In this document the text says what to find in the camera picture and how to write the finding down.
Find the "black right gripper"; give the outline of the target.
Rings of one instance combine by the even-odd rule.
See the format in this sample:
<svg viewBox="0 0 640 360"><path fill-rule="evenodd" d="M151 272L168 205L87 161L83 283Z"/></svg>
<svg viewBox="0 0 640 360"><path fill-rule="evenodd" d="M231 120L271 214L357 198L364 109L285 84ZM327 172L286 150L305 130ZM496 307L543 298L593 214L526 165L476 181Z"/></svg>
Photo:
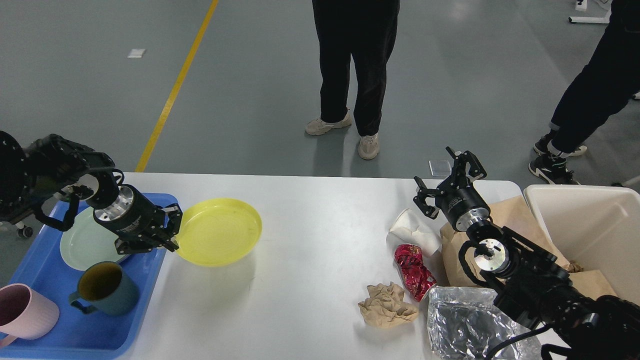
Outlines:
<svg viewBox="0 0 640 360"><path fill-rule="evenodd" d="M437 188L429 188L420 177L413 177L417 185L413 202L429 219L436 219L441 210L457 232L466 232L475 224L489 223L490 207L477 192L473 182L487 177L487 171L470 151L457 152L450 146L446 151L454 160L450 175ZM434 198L429 205L427 198Z"/></svg>

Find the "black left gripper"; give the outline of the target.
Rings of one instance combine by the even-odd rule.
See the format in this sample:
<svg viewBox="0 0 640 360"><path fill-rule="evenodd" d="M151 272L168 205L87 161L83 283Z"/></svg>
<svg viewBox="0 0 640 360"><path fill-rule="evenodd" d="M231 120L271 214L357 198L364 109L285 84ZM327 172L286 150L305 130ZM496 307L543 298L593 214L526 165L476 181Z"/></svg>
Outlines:
<svg viewBox="0 0 640 360"><path fill-rule="evenodd" d="M119 255L150 253L156 248L170 252L179 249L172 239L179 234L183 218L178 203L156 205L129 184L117 190L94 196L93 218L118 237L114 246Z"/></svg>

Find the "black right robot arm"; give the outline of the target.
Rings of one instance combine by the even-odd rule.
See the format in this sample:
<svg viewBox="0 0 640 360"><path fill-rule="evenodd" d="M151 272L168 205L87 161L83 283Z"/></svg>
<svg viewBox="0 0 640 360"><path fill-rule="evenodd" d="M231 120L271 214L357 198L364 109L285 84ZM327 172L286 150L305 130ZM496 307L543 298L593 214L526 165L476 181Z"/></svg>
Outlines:
<svg viewBox="0 0 640 360"><path fill-rule="evenodd" d="M494 346L487 360L507 346L548 330L566 346L544 344L541 357L568 360L637 360L640 357L639 306L614 295L596 300L581 294L569 272L550 251L508 227L497 226L473 183L486 170L470 151L446 148L454 160L450 175L435 188L415 177L419 210L430 219L445 215L468 239L458 251L464 273L480 287L496 291L494 305L528 332Z"/></svg>

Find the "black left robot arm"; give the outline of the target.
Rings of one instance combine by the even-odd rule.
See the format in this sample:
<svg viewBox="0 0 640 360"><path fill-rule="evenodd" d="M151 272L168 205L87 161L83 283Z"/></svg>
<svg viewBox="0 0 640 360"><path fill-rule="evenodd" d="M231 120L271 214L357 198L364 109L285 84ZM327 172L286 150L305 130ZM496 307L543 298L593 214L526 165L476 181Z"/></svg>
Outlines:
<svg viewBox="0 0 640 360"><path fill-rule="evenodd" d="M80 202L93 209L99 226L116 235L119 255L148 253L155 248L174 252L183 216L178 203L152 203L131 184L104 152L57 134L22 147L0 133L0 215L18 225L33 215L58 231L74 225Z"/></svg>

